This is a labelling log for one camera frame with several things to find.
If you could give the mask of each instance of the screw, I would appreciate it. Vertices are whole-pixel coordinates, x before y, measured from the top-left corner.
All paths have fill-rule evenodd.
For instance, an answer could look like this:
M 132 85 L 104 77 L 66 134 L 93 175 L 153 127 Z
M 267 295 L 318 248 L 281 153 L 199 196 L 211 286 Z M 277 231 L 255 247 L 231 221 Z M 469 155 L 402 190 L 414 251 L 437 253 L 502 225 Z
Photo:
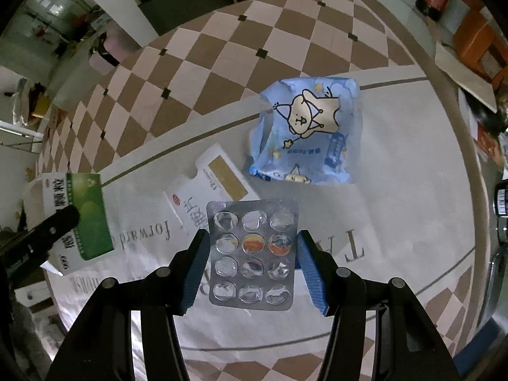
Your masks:
M 156 274 L 159 278 L 165 278 L 170 273 L 171 273 L 171 271 L 169 270 L 169 268 L 167 266 L 160 267 L 159 269 L 156 270 Z
M 351 275 L 351 271 L 348 268 L 338 268 L 337 275 L 341 278 L 347 278 Z
M 102 281 L 102 287 L 107 290 L 114 287 L 115 284 L 116 282 L 113 278 L 106 278 Z
M 406 283 L 401 278 L 393 278 L 392 285 L 396 288 L 403 288 L 403 287 L 405 287 Z

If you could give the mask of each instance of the blue gripper pad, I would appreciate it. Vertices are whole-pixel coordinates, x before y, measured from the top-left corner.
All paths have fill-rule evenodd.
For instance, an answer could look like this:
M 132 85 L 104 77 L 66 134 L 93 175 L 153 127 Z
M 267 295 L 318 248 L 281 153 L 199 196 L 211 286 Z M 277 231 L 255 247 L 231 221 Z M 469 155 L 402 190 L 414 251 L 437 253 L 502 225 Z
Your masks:
M 296 256 L 299 262 L 305 283 L 311 294 L 312 303 L 319 309 L 322 315 L 328 311 L 328 302 L 324 293 L 324 279 L 318 271 L 316 262 L 314 261 L 302 233 L 296 236 Z
M 210 234 L 206 232 L 202 238 L 197 241 L 198 234 L 199 231 L 190 244 L 189 249 L 186 251 L 186 255 L 194 257 L 194 259 L 190 260 L 192 264 L 184 279 L 184 291 L 180 303 L 180 308 L 183 313 L 186 313 L 187 309 L 189 309 L 196 300 L 201 278 L 203 277 L 203 272 L 205 271 L 206 263 L 210 255 Z

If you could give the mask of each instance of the cat illustration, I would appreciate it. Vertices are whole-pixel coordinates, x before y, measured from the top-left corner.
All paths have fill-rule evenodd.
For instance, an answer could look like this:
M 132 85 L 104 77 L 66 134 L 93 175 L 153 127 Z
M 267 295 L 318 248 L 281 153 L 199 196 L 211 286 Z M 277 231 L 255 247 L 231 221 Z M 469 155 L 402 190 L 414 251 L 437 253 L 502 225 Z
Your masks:
M 288 121 L 289 131 L 299 138 L 307 138 L 314 132 L 335 133 L 339 124 L 335 120 L 335 112 L 340 109 L 338 97 L 332 97 L 327 88 L 329 96 L 316 97 L 307 89 L 302 91 L 293 99 L 291 104 L 276 104 L 276 110 Z M 289 149 L 294 141 L 284 141 L 284 149 Z
M 284 176 L 284 180 L 291 180 L 292 182 L 298 183 L 310 183 L 311 180 L 306 176 L 300 174 L 300 167 L 296 164 L 294 168 L 291 169 L 291 172 Z

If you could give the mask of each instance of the pill blister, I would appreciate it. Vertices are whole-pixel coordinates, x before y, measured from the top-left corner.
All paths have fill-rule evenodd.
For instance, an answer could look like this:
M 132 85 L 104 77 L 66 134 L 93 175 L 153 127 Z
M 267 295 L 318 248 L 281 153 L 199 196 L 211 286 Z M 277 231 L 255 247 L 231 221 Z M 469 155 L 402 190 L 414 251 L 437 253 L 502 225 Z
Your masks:
M 243 309 L 284 311 L 293 304 L 298 202 L 210 202 L 209 299 Z

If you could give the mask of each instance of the blue plastic bag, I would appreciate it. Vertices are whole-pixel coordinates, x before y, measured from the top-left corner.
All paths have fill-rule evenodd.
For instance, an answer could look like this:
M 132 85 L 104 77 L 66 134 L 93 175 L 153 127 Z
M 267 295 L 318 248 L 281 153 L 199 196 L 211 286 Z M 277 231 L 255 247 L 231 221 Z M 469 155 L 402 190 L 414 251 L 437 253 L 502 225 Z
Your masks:
M 358 160 L 360 89 L 352 78 L 300 77 L 261 93 L 272 105 L 250 133 L 250 174 L 266 180 L 351 183 Z

